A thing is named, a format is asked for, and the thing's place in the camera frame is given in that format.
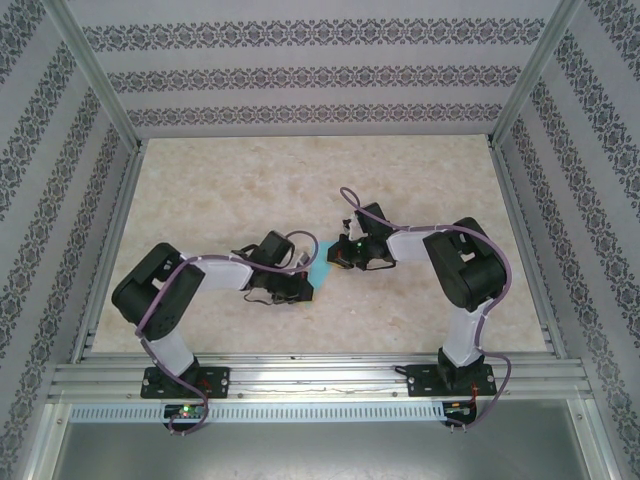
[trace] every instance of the perforated metal strip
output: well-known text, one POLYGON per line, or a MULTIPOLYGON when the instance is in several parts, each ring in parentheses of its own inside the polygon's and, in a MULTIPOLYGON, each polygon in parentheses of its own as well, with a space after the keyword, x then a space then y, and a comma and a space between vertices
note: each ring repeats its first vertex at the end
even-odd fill
MULTIPOLYGON (((157 423, 164 405, 74 405, 72 423, 157 423)), ((208 422, 216 423, 339 423, 444 420, 442 402, 213 404, 208 422)))

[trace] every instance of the patterned wallpaper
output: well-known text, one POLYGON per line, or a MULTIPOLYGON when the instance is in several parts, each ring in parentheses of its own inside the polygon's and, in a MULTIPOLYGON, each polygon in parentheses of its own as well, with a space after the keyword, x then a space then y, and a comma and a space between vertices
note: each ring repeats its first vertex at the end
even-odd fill
POLYGON ((0 6, 0 479, 69 360, 129 152, 42 5, 0 6))
POLYGON ((585 2, 501 146, 565 345, 640 478, 640 15, 585 2))
POLYGON ((70 5, 150 137, 489 133, 557 0, 125 3, 70 5))

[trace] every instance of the wire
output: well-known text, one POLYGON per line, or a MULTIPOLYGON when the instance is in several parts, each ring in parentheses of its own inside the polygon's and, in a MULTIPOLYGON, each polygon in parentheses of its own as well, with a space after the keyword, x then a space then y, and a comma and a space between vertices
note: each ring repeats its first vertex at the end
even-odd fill
POLYGON ((169 377, 171 380, 176 382, 178 385, 181 385, 184 388, 186 388, 187 390, 190 390, 191 392, 195 393, 198 397, 200 397, 202 399, 203 406, 204 406, 204 412, 202 413, 202 417, 200 418, 198 423, 196 423, 193 427, 191 427, 188 430, 185 430, 183 432, 178 432, 178 431, 173 429, 173 421, 175 419, 175 416, 172 416, 171 419, 169 420, 169 432, 172 435, 175 435, 176 433, 178 433, 181 436, 185 436, 185 435, 189 435, 191 433, 194 433, 194 432, 200 430, 204 426, 204 424, 205 424, 205 422, 207 420, 207 417, 209 416, 209 399, 207 398, 207 396, 200 389, 198 389, 198 388, 194 387, 193 385, 185 382, 179 376, 174 375, 160 361, 160 359, 153 353, 153 351, 151 350, 151 347, 149 346, 149 342, 144 337, 144 333, 143 333, 144 327, 146 327, 147 323, 149 323, 149 320, 151 319, 151 317, 153 316, 154 312, 156 311, 156 308, 158 308, 158 305, 160 304, 160 301, 166 295, 167 291, 169 290, 169 287, 175 281, 175 279, 178 277, 178 275, 180 275, 180 272, 182 272, 182 270, 184 270, 188 265, 191 265, 192 263, 196 263, 196 262, 199 262, 199 261, 202 261, 202 260, 224 260, 224 261, 228 261, 228 262, 235 262, 235 263, 240 263, 242 265, 247 265, 247 266, 249 266, 251 268, 255 268, 255 269, 258 269, 258 270, 264 270, 266 272, 273 272, 273 273, 297 273, 297 272, 302 272, 306 268, 310 267, 311 264, 315 261, 316 257, 318 256, 318 251, 320 250, 320 245, 318 243, 318 239, 312 233, 307 232, 305 230, 295 230, 295 231, 289 233, 286 237, 289 238, 290 236, 298 235, 298 234, 306 235, 307 237, 309 237, 313 241, 313 253, 311 254, 311 257, 309 258, 309 260, 307 260, 307 262, 305 264, 303 264, 303 265, 301 265, 299 267, 294 267, 294 268, 267 267, 265 265, 260 265, 259 263, 250 262, 249 260, 245 260, 245 259, 240 258, 240 257, 231 257, 229 255, 210 254, 210 255, 200 255, 200 256, 190 257, 190 258, 187 258, 180 265, 178 265, 173 272, 171 272, 171 275, 169 275, 169 278, 167 278, 167 280, 164 282, 164 285, 162 285, 162 288, 156 294, 155 298, 153 299, 153 301, 149 305, 149 308, 147 309, 147 311, 143 315, 142 320, 140 320, 140 323, 136 327, 136 331, 135 331, 136 336, 140 339, 140 344, 142 345, 142 348, 144 348, 145 352, 147 352, 149 357, 151 357, 151 360, 153 361, 154 365, 156 365, 162 371, 162 373, 164 373, 167 377, 169 377))
POLYGON ((476 418, 473 422, 471 422, 469 425, 466 425, 466 426, 464 424, 462 424, 462 422, 458 422, 457 420, 451 420, 451 419, 449 420, 449 421, 451 421, 453 423, 460 424, 465 430, 477 426, 494 409, 496 403, 498 402, 498 399, 500 398, 500 396, 504 392, 504 389, 506 388, 507 383, 509 382, 509 379, 511 378, 512 366, 511 366, 511 361, 509 360, 509 358, 503 353, 487 352, 487 351, 483 350, 482 347, 480 346, 480 337, 482 335, 482 329, 484 328, 484 324, 485 324, 485 322, 487 320, 487 316, 489 315, 489 312, 491 310, 493 310, 498 305, 498 303, 500 303, 502 301, 502 299, 507 295, 507 292, 511 288, 511 283, 513 281, 512 280, 513 276, 512 276, 512 273, 511 273, 511 264, 509 263, 509 260, 507 259, 507 256, 504 254, 502 249, 500 247, 498 247, 498 245, 496 245, 495 242, 493 242, 493 240, 491 240, 486 235, 483 235, 483 234, 481 234, 479 232, 476 232, 475 230, 472 230, 470 228, 461 227, 459 225, 429 225, 429 226, 424 226, 424 227, 411 227, 411 226, 408 226, 408 225, 406 225, 406 226, 396 225, 396 224, 388 222, 387 220, 384 220, 384 219, 374 215, 373 213, 368 212, 364 208, 362 208, 360 206, 360 199, 358 198, 358 195, 356 195, 356 193, 353 190, 351 190, 350 188, 348 188, 348 187, 340 187, 340 195, 342 195, 342 197, 347 201, 347 203, 349 205, 351 205, 358 212, 362 213, 363 215, 366 215, 367 217, 375 220, 378 223, 381 223, 382 225, 386 225, 387 227, 391 227, 394 230, 401 230, 401 231, 404 231, 404 232, 433 232, 433 231, 453 230, 453 231, 460 232, 460 233, 466 233, 467 235, 470 235, 470 236, 472 236, 474 238, 477 238, 481 242, 483 242, 486 245, 488 245, 495 252, 495 254, 500 258, 500 261, 502 262, 502 265, 504 266, 504 269, 505 269, 506 281, 505 281, 504 287, 502 289, 502 292, 500 292, 500 294, 493 300, 493 302, 489 303, 484 308, 484 310, 482 311, 482 315, 480 316, 480 321, 478 322, 478 328, 476 329, 476 334, 475 334, 475 337, 474 337, 474 345, 482 355, 484 355, 486 357, 489 357, 489 358, 497 358, 499 360, 504 361, 507 364, 507 373, 505 374, 504 380, 502 381, 502 385, 500 385, 500 388, 498 389, 498 391, 494 395, 493 399, 491 400, 491 402, 489 402, 489 405, 487 405, 487 407, 483 410, 482 414, 478 418, 476 418))

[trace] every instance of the gray metal panel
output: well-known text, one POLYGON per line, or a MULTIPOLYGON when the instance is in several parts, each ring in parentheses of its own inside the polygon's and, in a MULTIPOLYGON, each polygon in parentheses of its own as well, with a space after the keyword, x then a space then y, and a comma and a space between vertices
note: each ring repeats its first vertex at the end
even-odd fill
POLYGON ((434 422, 218 424, 173 438, 157 425, 70 424, 54 478, 588 478, 566 403, 507 402, 481 429, 434 422))

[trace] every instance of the marble floor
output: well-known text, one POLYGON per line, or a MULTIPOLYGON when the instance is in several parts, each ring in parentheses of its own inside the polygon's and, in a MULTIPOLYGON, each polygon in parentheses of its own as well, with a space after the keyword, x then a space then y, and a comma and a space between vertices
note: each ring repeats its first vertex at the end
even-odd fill
MULTIPOLYGON (((478 220, 505 251, 514 282, 491 314, 484 346, 545 344, 483 136, 155 139, 149 142, 93 350, 137 352, 133 325, 111 305, 115 285, 157 243, 228 253, 269 230, 335 241, 351 214, 340 186, 376 201, 398 224, 478 220)), ((309 242, 295 237, 298 248, 309 242)), ((332 268, 314 301, 264 306, 243 294, 196 295, 180 324, 195 352, 435 352, 450 304, 432 267, 361 272, 332 268)))

